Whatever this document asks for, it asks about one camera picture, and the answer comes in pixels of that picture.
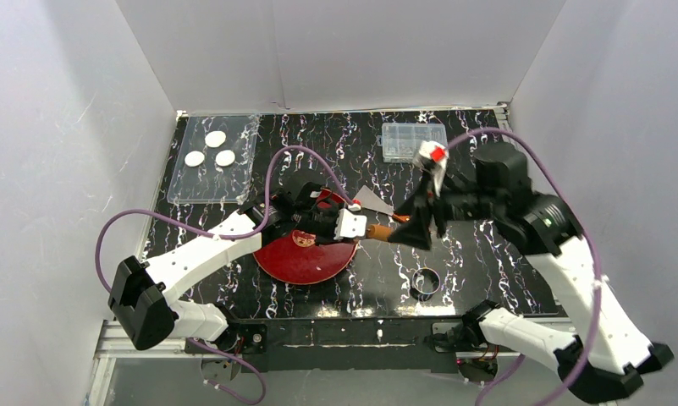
table surface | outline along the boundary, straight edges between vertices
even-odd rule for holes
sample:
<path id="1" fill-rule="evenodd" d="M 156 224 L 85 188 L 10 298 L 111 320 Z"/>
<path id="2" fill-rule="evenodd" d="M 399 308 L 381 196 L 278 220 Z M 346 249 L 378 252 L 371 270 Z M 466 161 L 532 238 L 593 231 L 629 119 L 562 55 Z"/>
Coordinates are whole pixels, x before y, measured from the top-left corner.
<path id="1" fill-rule="evenodd" d="M 196 125 L 188 129 L 186 119 L 179 121 L 156 202 L 158 212 L 209 229 L 236 209 L 236 205 L 223 203 L 177 206 L 166 199 L 185 130 L 205 134 L 214 130 L 212 123 L 220 121 L 193 120 Z M 468 129 L 497 125 L 493 110 L 264 115 L 256 143 L 253 192 L 263 189 L 275 151 L 285 145 L 304 145 L 326 157 L 350 195 L 365 184 L 384 201 L 398 206 L 416 186 L 420 172 L 409 164 L 383 162 L 380 134 L 387 122 L 442 123 L 449 140 Z M 495 141 L 486 134 L 451 151 L 449 172 L 474 176 L 472 151 Z M 302 152 L 287 153 L 273 182 L 280 184 L 287 174 L 307 167 L 317 168 L 316 160 Z M 380 215 L 369 221 L 395 226 Z M 144 256 L 160 255 L 192 238 L 190 233 L 155 221 L 146 238 Z M 412 272 L 424 266 L 436 270 L 442 284 L 429 301 L 419 303 L 409 294 L 409 280 Z M 205 278 L 185 297 L 200 303 L 222 302 L 239 318 L 259 319 L 449 316 L 462 314 L 484 299 L 527 315 L 559 311 L 548 284 L 505 243 L 491 222 L 452 224 L 445 238 L 434 240 L 430 252 L 362 241 L 345 271 L 309 286 L 274 280 L 252 255 L 246 255 Z"/>

black bracket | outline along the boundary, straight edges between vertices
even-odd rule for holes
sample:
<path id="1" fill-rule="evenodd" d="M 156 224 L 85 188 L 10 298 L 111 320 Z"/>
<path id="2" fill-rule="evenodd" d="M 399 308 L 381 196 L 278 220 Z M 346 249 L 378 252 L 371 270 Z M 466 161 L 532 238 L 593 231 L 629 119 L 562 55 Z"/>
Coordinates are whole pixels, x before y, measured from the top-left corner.
<path id="1" fill-rule="evenodd" d="M 146 266 L 134 256 L 117 266 L 109 309 L 139 350 L 154 347 L 174 329 L 177 315 L 162 294 L 163 286 L 163 283 L 154 283 Z"/>
<path id="2" fill-rule="evenodd" d="M 267 352 L 268 328 L 260 321 L 230 321 L 229 327 L 214 341 L 218 348 L 231 348 L 241 341 L 241 354 L 264 354 Z"/>
<path id="3" fill-rule="evenodd" d="M 427 343 L 437 352 L 474 351 L 486 343 L 481 327 L 478 323 L 486 318 L 491 311 L 498 309 L 500 304 L 491 300 L 484 300 L 456 321 L 456 325 L 446 333 L 436 333 L 427 338 Z"/>
<path id="4" fill-rule="evenodd" d="M 576 336 L 573 344 L 555 351 L 560 379 L 564 380 L 571 373 L 582 350 L 581 339 Z M 642 387 L 641 375 L 662 370 L 674 358 L 670 347 L 661 343 L 652 343 L 650 354 L 650 358 L 637 368 L 631 364 L 626 365 L 622 375 L 599 370 L 588 363 L 571 386 L 571 392 L 590 404 L 628 398 Z"/>

white wall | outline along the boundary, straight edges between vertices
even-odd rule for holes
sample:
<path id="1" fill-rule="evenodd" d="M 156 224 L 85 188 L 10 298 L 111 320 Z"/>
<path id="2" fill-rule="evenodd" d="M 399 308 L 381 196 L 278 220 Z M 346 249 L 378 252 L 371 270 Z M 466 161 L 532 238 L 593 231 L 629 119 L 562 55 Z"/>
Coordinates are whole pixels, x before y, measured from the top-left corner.
<path id="1" fill-rule="evenodd" d="M 173 124 L 114 1 L 0 2 L 0 405 L 82 402 L 109 314 L 96 235 L 150 205 Z M 143 226 L 111 233 L 110 277 Z"/>
<path id="2" fill-rule="evenodd" d="M 678 1 L 568 0 L 513 124 L 596 237 L 615 293 L 676 361 L 630 404 L 678 404 Z"/>
<path id="3" fill-rule="evenodd" d="M 500 373 L 514 358 L 498 360 Z M 196 379 L 198 361 L 120 359 L 110 384 L 113 398 L 107 406 L 243 406 Z M 261 406 L 472 406 L 481 391 L 478 385 L 465 384 L 458 374 L 432 374 L 429 370 L 282 370 L 264 377 L 269 390 Z M 532 405 L 559 384 L 555 373 L 527 359 L 521 373 L 497 386 L 483 405 Z M 253 374 L 239 374 L 231 385 L 239 393 L 256 396 L 258 391 Z M 585 404 L 564 396 L 552 406 Z"/>
<path id="4" fill-rule="evenodd" d="M 176 109 L 508 101 L 565 0 L 118 0 Z"/>
<path id="5" fill-rule="evenodd" d="M 117 0 L 176 110 L 284 106 L 271 0 Z"/>

white backdrop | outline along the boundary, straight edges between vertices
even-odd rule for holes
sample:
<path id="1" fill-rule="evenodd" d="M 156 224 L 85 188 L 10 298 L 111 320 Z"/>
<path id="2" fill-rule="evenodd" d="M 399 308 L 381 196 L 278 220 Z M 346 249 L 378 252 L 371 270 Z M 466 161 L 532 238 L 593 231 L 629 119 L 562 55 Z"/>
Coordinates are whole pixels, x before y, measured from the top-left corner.
<path id="1" fill-rule="evenodd" d="M 148 207 L 174 116 L 112 0 L 0 2 L 0 406 L 81 404 L 102 319 L 94 243 Z M 145 219 L 117 223 L 113 264 Z"/>
<path id="2" fill-rule="evenodd" d="M 678 405 L 678 1 L 568 0 L 512 113 L 618 300 L 677 357 L 627 404 Z"/>
<path id="3" fill-rule="evenodd" d="M 118 0 L 172 105 L 224 112 L 507 102 L 564 2 Z"/>

clear plastic tray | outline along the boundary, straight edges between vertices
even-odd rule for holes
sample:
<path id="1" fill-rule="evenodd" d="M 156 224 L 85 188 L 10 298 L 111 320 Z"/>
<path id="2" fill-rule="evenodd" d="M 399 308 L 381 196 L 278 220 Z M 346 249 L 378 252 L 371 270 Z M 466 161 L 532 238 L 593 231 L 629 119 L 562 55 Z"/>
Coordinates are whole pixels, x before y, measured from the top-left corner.
<path id="1" fill-rule="evenodd" d="M 443 124 L 383 123 L 383 161 L 411 162 L 421 141 L 436 141 L 446 146 L 446 127 Z"/>
<path id="2" fill-rule="evenodd" d="M 189 117 L 167 192 L 169 203 L 244 203 L 251 186 L 259 118 L 258 114 Z M 217 130 L 226 134 L 226 141 L 218 148 L 209 148 L 204 137 Z M 217 154 L 224 150 L 236 155 L 236 162 L 229 167 L 214 163 Z M 192 151 L 204 154 L 204 162 L 198 167 L 184 163 Z"/>

